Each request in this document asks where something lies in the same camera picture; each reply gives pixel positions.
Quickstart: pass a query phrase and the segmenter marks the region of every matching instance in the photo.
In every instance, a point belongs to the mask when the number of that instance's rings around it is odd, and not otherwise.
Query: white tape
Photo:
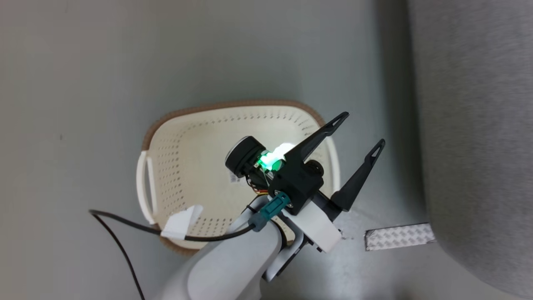
[[[186,210],[171,215],[165,228],[161,231],[161,236],[169,239],[185,239],[189,226],[196,222],[203,209],[201,205],[193,205]]]

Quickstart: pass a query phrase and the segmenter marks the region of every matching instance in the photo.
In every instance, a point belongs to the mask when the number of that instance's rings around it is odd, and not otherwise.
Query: cable
[[[125,219],[123,217],[119,217],[119,216],[117,216],[115,214],[112,214],[110,212],[90,209],[89,210],[89,214],[91,214],[91,215],[93,215],[95,217],[96,216],[108,217],[108,218],[111,218],[113,220],[119,221],[119,222],[121,222],[123,224],[126,224],[128,226],[131,226],[133,228],[137,228],[138,230],[142,230],[142,231],[145,231],[145,232],[148,232],[148,233],[151,233],[151,234],[155,234],[155,235],[161,235],[161,230],[159,230],[159,229],[155,229],[155,228],[151,228],[151,227],[144,226],[144,225],[141,225],[141,224],[137,224],[135,222],[127,220],[127,219]],[[235,231],[233,233],[224,234],[224,235],[219,235],[219,236],[190,236],[190,235],[186,235],[184,240],[193,241],[193,242],[223,241],[223,240],[227,240],[227,239],[231,239],[231,238],[235,238],[237,236],[243,235],[243,234],[247,233],[248,231],[252,230],[254,227],[255,227],[254,225],[249,225],[248,227],[246,227],[246,228],[244,228],[242,230]]]
[[[100,219],[100,217],[97,216],[96,214],[92,214],[91,213],[91,215],[93,217],[95,217],[96,220],[98,220],[98,222],[100,222],[100,224],[102,224],[102,226],[107,230],[107,232],[109,232],[109,234],[111,234],[111,237],[117,243],[118,247],[122,251],[122,254],[124,255],[124,258],[126,258],[126,262],[128,263],[128,267],[130,267],[130,272],[132,274],[133,281],[135,281],[135,285],[137,286],[137,291],[139,292],[139,296],[141,296],[141,300],[145,300],[144,299],[144,294],[142,293],[141,286],[139,285],[139,281],[137,280],[137,275],[135,275],[135,271],[133,270],[132,262],[130,261],[130,258],[128,257],[128,254],[126,253],[126,250],[124,250],[124,247],[122,247],[122,244],[118,241],[117,236],[113,233],[111,228],[109,228],[109,226],[107,226],[107,224],[104,221],[102,221],[102,219]]]
[[[270,187],[270,183],[268,182],[267,173],[265,172],[265,170],[263,170],[263,176],[265,177],[266,187]]]
[[[228,233],[225,235],[220,236],[185,236],[186,241],[193,241],[193,242],[216,242],[216,241],[223,241],[230,238],[235,238],[237,236],[243,235],[247,233],[248,231],[252,230],[255,227],[254,224],[248,225],[248,227],[241,229],[239,231],[235,231],[233,233]]]
[[[133,228],[137,228],[138,230],[142,230],[142,231],[145,231],[145,232],[148,232],[148,233],[152,233],[152,234],[155,234],[155,235],[161,235],[161,230],[154,229],[154,228],[147,227],[147,226],[143,226],[141,224],[137,224],[135,222],[127,220],[127,219],[125,219],[123,217],[119,217],[119,216],[117,216],[115,214],[112,214],[110,212],[90,209],[89,210],[89,214],[91,214],[94,218],[96,218],[96,220],[98,220],[98,222],[100,222],[100,224],[102,224],[102,226],[107,230],[107,232],[109,232],[111,237],[117,243],[118,247],[122,251],[122,254],[124,255],[124,258],[126,259],[126,262],[128,263],[128,267],[130,267],[130,272],[132,274],[133,281],[135,281],[135,285],[137,286],[137,291],[139,292],[139,296],[141,297],[141,300],[145,300],[144,299],[144,294],[142,293],[141,286],[139,285],[139,281],[137,280],[137,275],[135,275],[135,271],[133,270],[133,265],[132,265],[132,263],[130,261],[130,258],[128,257],[128,254],[126,253],[126,250],[124,249],[124,247],[122,247],[122,244],[120,243],[120,241],[118,240],[118,238],[114,234],[114,232],[111,230],[111,228],[109,228],[109,226],[107,226],[107,224],[99,216],[104,216],[104,217],[111,218],[111,219],[119,221],[119,222],[121,222],[123,224],[129,225],[129,226],[131,226]],[[243,235],[243,234],[247,233],[248,231],[252,230],[254,227],[255,227],[254,224],[250,224],[250,225],[248,225],[248,227],[246,227],[246,228],[244,228],[242,230],[235,231],[233,233],[229,233],[229,234],[225,234],[225,235],[220,235],[220,236],[189,236],[189,235],[186,235],[184,239],[186,241],[193,241],[193,242],[223,241],[223,240],[227,240],[227,239],[231,239],[231,238],[235,238],[237,236]]]
[[[128,226],[131,226],[133,228],[137,228],[138,230],[146,231],[148,233],[155,234],[155,235],[161,235],[161,230],[158,230],[158,229],[155,229],[155,228],[152,228],[152,227],[148,227],[148,226],[144,226],[144,225],[141,225],[141,224],[137,224],[135,222],[132,222],[130,220],[126,220],[125,218],[119,217],[119,216],[117,216],[115,214],[112,214],[110,212],[90,209],[89,210],[89,214],[91,214],[93,216],[97,215],[97,216],[108,217],[108,218],[111,218],[113,220],[119,221],[119,222],[121,222],[123,224],[126,224]]]
[[[256,188],[255,185],[252,185],[252,180],[248,178],[248,176],[246,176],[246,184],[248,184],[248,186],[251,187],[254,193],[257,195],[264,195],[265,193],[268,194],[268,190],[260,190]]]

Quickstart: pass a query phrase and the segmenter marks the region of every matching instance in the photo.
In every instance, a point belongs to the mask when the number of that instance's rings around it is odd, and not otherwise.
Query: basket handle
[[[146,194],[146,181],[144,179],[144,174],[146,173],[146,165],[148,165],[148,182],[150,183],[150,191],[152,198],[152,207],[156,210],[156,197],[155,197],[155,182],[152,169],[152,159],[148,156],[147,151],[141,151],[139,156],[139,161],[137,162],[137,198],[139,198],[139,205],[141,206],[142,214],[144,218],[150,223],[150,225],[155,224],[153,212],[148,205],[148,197]]]

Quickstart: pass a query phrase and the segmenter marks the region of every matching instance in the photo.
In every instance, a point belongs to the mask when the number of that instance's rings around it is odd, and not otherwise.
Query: white laundry basket
[[[324,124],[312,108],[288,100],[225,102],[165,115],[148,130],[137,165],[137,194],[144,217],[154,227],[164,228],[170,215],[201,204],[204,210],[188,235],[224,234],[256,196],[244,179],[237,179],[224,165],[235,143],[254,136],[272,151],[282,143],[298,144]],[[340,186],[333,141],[327,138],[309,159],[324,167],[321,191],[331,196]],[[282,228],[290,240],[292,232]],[[205,245],[161,241],[185,255]]]

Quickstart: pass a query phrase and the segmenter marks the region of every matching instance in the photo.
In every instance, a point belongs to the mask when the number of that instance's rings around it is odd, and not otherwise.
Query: gray floor
[[[387,140],[331,254],[304,249],[265,299],[511,299],[437,244],[364,252],[366,229],[427,221],[403,1],[2,0],[0,294],[136,299],[87,213],[143,222],[134,172],[148,126],[216,101],[287,98],[326,119],[342,175]],[[113,224],[148,298],[185,260]]]

